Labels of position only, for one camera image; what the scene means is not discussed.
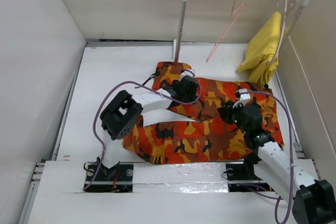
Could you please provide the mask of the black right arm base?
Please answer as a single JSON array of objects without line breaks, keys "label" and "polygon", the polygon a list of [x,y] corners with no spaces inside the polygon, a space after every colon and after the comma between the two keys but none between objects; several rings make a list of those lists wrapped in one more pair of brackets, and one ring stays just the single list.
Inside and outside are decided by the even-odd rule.
[{"label": "black right arm base", "polygon": [[225,163],[222,178],[227,181],[228,191],[233,192],[274,192],[263,180],[248,170],[243,162]]}]

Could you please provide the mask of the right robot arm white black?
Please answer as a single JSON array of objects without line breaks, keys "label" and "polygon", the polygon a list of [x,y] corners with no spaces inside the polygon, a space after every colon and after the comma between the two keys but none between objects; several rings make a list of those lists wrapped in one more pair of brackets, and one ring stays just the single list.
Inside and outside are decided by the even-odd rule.
[{"label": "right robot arm white black", "polygon": [[271,134],[263,129],[260,109],[252,105],[228,103],[218,109],[221,119],[235,124],[244,134],[252,153],[243,165],[247,178],[265,181],[286,201],[297,223],[335,221],[335,196],[327,180],[317,180],[294,165]]}]

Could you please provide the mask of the orange camouflage trousers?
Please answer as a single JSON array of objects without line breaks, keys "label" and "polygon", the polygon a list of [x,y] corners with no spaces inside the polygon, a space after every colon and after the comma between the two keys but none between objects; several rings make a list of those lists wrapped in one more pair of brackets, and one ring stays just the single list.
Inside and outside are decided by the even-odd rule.
[{"label": "orange camouflage trousers", "polygon": [[122,146],[146,162],[183,164],[239,160],[251,153],[244,142],[243,132],[234,124],[220,118],[218,108],[229,100],[236,101],[239,89],[252,91],[249,104],[260,107],[263,129],[283,146],[274,98],[267,86],[254,82],[230,82],[200,78],[200,99],[192,105],[173,103],[168,110],[190,118],[190,121],[158,122],[144,126],[139,118],[132,132],[122,141]]}]

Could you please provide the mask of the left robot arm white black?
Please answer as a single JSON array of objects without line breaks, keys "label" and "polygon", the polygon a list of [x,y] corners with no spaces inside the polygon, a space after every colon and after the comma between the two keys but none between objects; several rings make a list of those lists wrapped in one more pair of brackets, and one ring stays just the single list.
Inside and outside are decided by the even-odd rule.
[{"label": "left robot arm white black", "polygon": [[172,85],[158,90],[133,81],[124,84],[135,84],[147,92],[132,94],[127,90],[120,90],[105,108],[99,109],[101,126],[113,141],[128,136],[140,116],[147,112],[167,109],[173,103],[191,105],[200,99],[200,95],[196,93],[201,90],[201,85],[191,74],[182,74]]}]

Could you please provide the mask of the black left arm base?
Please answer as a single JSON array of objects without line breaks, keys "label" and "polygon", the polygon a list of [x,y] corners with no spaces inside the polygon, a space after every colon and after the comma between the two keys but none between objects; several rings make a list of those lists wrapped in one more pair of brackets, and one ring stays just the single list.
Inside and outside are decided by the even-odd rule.
[{"label": "black left arm base", "polygon": [[133,192],[133,170],[131,163],[119,163],[107,171],[104,166],[94,174],[98,168],[97,163],[86,162],[83,166],[86,178],[83,190],[88,193],[131,193]]}]

